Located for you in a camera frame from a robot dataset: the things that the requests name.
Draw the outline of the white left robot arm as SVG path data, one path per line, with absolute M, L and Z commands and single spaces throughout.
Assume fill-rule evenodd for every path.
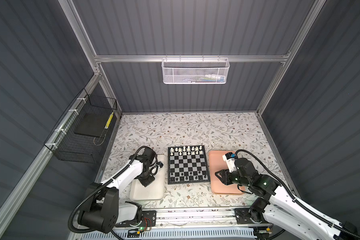
M 153 169 L 161 167 L 153 149 L 139 147 L 121 170 L 101 183 L 90 184 L 86 197 L 69 216 L 69 230 L 78 234 L 94 231 L 107 234 L 118 224 L 139 225 L 143 218 L 142 206 L 128 201 L 120 205 L 120 192 L 133 180 L 144 187 L 151 185 L 158 172 Z

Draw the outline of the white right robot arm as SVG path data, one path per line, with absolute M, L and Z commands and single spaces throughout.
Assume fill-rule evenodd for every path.
M 303 240 L 360 240 L 355 226 L 314 209 L 269 175 L 244 170 L 215 175 L 223 184 L 246 187 L 258 197 L 249 211 L 254 223 L 267 221 Z

